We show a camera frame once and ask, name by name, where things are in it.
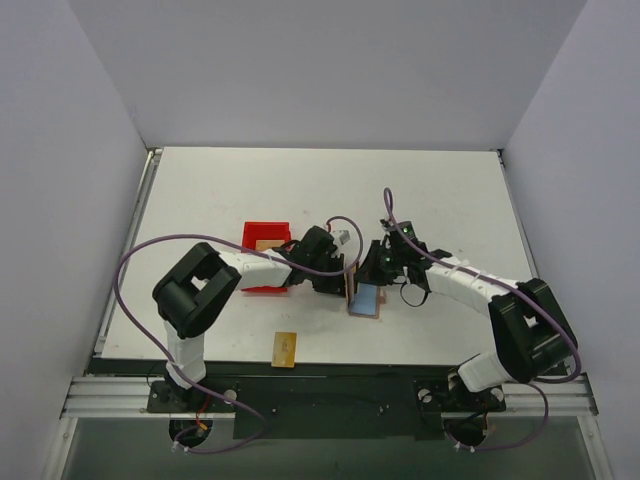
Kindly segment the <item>tan leather card holder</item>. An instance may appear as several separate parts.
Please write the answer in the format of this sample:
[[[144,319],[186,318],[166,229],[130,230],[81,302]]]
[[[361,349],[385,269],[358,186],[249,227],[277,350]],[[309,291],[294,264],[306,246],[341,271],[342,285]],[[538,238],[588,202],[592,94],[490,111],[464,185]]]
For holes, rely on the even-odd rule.
[[[351,317],[378,320],[381,307],[387,300],[386,291],[383,287],[357,282],[359,267],[356,264],[344,276],[346,313]]]

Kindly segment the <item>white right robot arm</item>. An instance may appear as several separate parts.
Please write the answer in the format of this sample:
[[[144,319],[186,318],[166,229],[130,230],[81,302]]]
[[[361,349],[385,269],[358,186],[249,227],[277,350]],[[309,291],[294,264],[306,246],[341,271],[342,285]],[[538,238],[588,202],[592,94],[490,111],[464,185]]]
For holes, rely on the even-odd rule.
[[[384,236],[371,242],[356,271],[357,283],[412,285],[424,292],[424,299],[445,296],[490,321],[494,349],[457,367],[446,386],[453,406],[468,409],[485,390],[510,380],[539,380],[565,359],[577,357],[575,334],[546,282],[502,279],[445,250],[429,251],[409,221],[383,219],[381,226]]]

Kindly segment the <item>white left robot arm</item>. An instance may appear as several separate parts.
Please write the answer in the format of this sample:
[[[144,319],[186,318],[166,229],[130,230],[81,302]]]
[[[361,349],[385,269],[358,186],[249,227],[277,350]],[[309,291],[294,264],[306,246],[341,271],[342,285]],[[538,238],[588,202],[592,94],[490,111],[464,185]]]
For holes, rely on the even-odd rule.
[[[172,402],[186,412],[203,405],[204,334],[234,292],[288,289],[309,281],[318,293],[343,297],[344,276],[334,273],[345,269],[339,248],[349,240],[346,230],[314,226],[302,239],[257,255],[219,252],[205,242],[193,246],[152,292],[171,355],[166,370]]]

